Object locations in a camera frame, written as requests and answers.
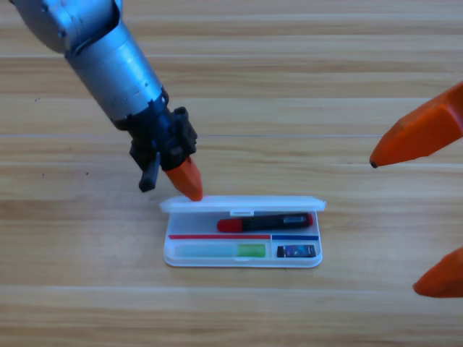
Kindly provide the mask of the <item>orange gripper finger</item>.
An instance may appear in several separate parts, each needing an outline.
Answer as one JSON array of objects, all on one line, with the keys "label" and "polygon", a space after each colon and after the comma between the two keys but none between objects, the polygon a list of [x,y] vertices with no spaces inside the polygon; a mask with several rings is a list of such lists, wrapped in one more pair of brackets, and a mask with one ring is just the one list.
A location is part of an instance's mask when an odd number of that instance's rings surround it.
[{"label": "orange gripper finger", "polygon": [[434,154],[462,138],[462,83],[401,117],[370,155],[377,168]]},{"label": "orange gripper finger", "polygon": [[429,269],[414,285],[413,290],[421,295],[438,299],[462,298],[462,248],[443,257]]}]

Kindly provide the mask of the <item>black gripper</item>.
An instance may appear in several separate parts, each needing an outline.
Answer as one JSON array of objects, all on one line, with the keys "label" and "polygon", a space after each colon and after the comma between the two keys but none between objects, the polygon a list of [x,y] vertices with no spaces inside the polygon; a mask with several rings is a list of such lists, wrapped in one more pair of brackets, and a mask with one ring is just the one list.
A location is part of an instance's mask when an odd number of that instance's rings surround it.
[{"label": "black gripper", "polygon": [[115,121],[114,126],[132,138],[130,155],[142,171],[139,189],[156,188],[163,171],[176,190],[198,202],[203,198],[203,181],[191,158],[196,152],[197,133],[185,107],[169,110],[167,94],[148,102],[141,112]]}]

